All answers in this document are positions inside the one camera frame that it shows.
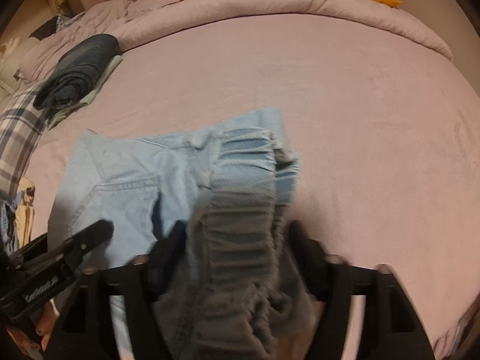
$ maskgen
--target folded green garment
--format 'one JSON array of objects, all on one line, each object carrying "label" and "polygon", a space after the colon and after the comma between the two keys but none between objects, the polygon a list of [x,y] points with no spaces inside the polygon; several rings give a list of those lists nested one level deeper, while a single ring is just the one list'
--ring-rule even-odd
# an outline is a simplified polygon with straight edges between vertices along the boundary
[{"label": "folded green garment", "polygon": [[51,130],[56,125],[58,125],[62,120],[65,120],[68,115],[70,115],[73,111],[76,111],[79,108],[85,107],[88,104],[92,104],[94,98],[97,96],[97,93],[102,89],[103,84],[107,81],[107,78],[112,74],[115,68],[120,64],[123,60],[121,55],[114,56],[109,64],[106,66],[103,73],[98,78],[95,86],[93,87],[92,91],[88,93],[85,97],[83,97],[78,103],[75,105],[71,105],[65,109],[62,109],[56,112],[51,119],[47,123],[47,128]]}]

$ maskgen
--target denim fabric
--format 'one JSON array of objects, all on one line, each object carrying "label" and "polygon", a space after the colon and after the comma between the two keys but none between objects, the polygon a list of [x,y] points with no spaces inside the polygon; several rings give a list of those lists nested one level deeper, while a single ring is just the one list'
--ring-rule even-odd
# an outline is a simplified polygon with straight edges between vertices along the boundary
[{"label": "denim fabric", "polygon": [[[267,359],[272,333],[314,322],[282,253],[282,218],[298,171],[271,108],[193,133],[112,139],[88,131],[55,199],[49,246],[111,220],[111,242],[85,262],[110,268],[147,252],[176,220],[188,221],[187,253],[154,307],[173,357]],[[128,345],[121,299],[112,310],[119,344]]]},{"label": "denim fabric", "polygon": [[3,250],[7,256],[19,249],[15,210],[22,197],[23,191],[19,192],[15,199],[11,199],[0,192],[0,233]]}]

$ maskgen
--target plaid blanket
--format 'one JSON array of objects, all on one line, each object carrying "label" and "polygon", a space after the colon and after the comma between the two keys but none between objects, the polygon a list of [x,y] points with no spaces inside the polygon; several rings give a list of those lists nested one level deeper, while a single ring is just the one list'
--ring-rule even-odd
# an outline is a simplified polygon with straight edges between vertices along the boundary
[{"label": "plaid blanket", "polygon": [[15,196],[44,128],[42,111],[33,108],[33,100],[42,82],[21,89],[0,115],[0,191]]}]

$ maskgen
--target pink comforter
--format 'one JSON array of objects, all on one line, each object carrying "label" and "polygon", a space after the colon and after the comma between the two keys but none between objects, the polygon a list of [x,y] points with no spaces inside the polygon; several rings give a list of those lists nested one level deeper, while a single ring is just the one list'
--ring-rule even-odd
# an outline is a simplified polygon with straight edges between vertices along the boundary
[{"label": "pink comforter", "polygon": [[115,23],[131,50],[32,155],[34,236],[86,128],[140,137],[276,106],[302,156],[291,216],[330,253],[392,265],[432,341],[455,324],[480,290],[480,99],[438,36],[368,0],[190,0]]}]

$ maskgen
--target checkered fabric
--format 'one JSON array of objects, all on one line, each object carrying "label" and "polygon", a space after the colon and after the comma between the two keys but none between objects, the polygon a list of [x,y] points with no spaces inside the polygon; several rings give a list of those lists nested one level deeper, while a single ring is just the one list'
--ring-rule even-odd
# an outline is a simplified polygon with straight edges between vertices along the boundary
[{"label": "checkered fabric", "polygon": [[19,90],[0,115],[0,191],[15,196],[30,154],[44,128],[33,100],[42,81]]}]

